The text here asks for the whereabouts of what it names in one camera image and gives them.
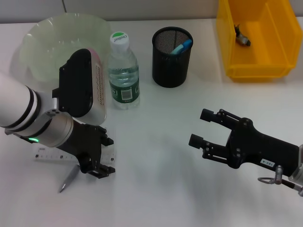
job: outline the bowl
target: bowl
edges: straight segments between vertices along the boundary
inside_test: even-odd
[[[51,17],[24,36],[20,61],[38,81],[58,80],[59,68],[79,49],[94,49],[104,64],[111,33],[109,23],[93,15],[65,13]]]

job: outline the mesh pen holder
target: mesh pen holder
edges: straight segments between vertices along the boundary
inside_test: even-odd
[[[170,54],[177,46],[191,39],[191,46],[182,53]],[[162,87],[178,87],[187,75],[193,37],[179,27],[165,27],[152,37],[152,78]]]

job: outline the clear plastic ruler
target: clear plastic ruler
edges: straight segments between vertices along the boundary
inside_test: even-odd
[[[115,145],[103,146],[101,152],[100,163],[113,166],[116,160]],[[74,155],[71,155],[65,151],[59,150],[58,148],[49,148],[39,143],[33,144],[33,159],[35,161],[49,161],[49,162],[73,162],[78,163],[78,160]]]

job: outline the yellow storage box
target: yellow storage box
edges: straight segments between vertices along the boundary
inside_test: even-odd
[[[288,0],[219,0],[216,23],[225,72],[233,80],[279,78],[295,67],[302,30]],[[250,47],[236,43],[234,25]]]

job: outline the bottle label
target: bottle label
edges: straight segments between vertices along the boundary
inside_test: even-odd
[[[109,82],[109,84],[112,91],[112,96],[117,102],[131,103],[136,100],[137,97],[139,97],[139,79],[129,87],[118,87],[113,85],[111,82]]]

